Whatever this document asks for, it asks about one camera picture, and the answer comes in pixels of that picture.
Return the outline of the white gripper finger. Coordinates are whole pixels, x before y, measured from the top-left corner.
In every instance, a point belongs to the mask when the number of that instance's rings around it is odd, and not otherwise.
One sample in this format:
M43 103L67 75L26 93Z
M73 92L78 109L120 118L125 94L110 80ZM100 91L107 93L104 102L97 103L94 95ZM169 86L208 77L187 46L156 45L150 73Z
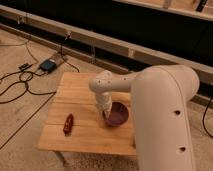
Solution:
M104 111L104 115L106 118L108 118L110 116L110 111Z

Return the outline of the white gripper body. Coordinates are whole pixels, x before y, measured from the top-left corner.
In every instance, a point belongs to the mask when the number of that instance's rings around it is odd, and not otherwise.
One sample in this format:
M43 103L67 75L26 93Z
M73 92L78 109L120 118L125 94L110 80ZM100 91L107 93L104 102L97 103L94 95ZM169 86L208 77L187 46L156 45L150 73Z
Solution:
M100 111L104 111L109 113L112 108L112 98L111 94L108 92L105 93L97 93L96 97L96 106Z

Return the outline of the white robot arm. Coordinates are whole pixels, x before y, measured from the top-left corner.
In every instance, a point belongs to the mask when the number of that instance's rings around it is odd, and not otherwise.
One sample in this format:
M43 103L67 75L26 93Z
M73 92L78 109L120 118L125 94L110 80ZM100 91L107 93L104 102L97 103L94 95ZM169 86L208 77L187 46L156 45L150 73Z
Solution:
M196 171L187 102L198 74L185 65L156 65L126 75L105 70L89 81L98 110L108 115L113 92L131 98L139 171Z

